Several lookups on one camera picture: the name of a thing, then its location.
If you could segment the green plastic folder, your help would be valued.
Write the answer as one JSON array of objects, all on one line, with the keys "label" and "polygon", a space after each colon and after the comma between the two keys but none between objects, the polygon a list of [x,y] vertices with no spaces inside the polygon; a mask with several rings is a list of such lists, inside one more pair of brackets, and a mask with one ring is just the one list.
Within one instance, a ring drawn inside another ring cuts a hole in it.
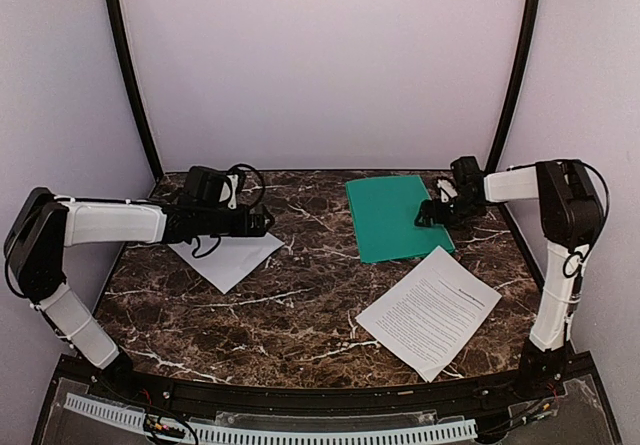
[{"label": "green plastic folder", "polygon": [[418,175],[382,176],[346,183],[360,259],[367,264],[425,257],[441,247],[455,251],[441,225],[418,227],[414,220],[429,198]]}]

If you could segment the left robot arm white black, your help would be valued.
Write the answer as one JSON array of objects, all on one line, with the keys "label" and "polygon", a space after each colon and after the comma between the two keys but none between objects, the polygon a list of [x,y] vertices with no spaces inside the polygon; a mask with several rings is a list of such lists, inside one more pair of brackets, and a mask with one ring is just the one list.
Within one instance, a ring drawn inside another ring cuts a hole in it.
[{"label": "left robot arm white black", "polygon": [[275,218],[264,205],[186,205],[30,191],[5,239],[6,280],[90,365],[107,374],[129,371],[124,349],[97,321],[73,286],[79,261],[117,245],[187,243],[204,236],[263,237]]}]

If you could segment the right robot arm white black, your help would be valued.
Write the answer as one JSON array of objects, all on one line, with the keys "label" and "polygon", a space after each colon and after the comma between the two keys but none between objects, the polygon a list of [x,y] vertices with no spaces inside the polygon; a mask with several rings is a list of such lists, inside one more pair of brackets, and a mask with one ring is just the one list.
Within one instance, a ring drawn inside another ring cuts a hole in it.
[{"label": "right robot arm white black", "polygon": [[454,227],[490,205],[535,199],[547,240],[547,267],[540,306],[524,342],[512,386],[523,399],[537,398],[563,378],[569,361],[574,314],[584,271],[610,211],[610,193],[594,185],[602,174],[578,159],[554,159],[488,173],[473,156],[451,165],[452,178],[437,183],[439,195],[421,202],[417,227]]}]

